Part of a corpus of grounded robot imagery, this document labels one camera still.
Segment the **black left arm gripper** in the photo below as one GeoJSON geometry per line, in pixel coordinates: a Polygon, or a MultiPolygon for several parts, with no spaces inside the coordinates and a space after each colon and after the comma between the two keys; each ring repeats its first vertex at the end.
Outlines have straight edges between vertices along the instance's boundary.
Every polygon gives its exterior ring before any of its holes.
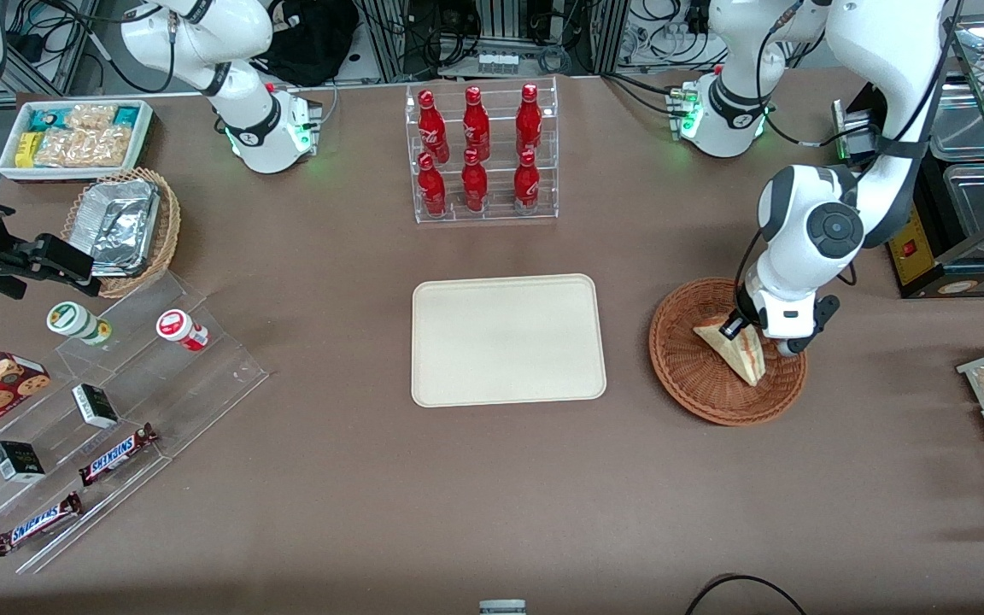
{"type": "MultiPolygon", "coordinates": [[[[816,299],[813,319],[815,330],[823,332],[829,320],[840,310],[841,300],[838,296],[826,295],[816,299]]],[[[738,288],[735,292],[735,310],[728,315],[718,330],[727,340],[735,340],[753,322],[760,322],[760,315],[753,302],[753,297],[746,288],[738,288]]]]}

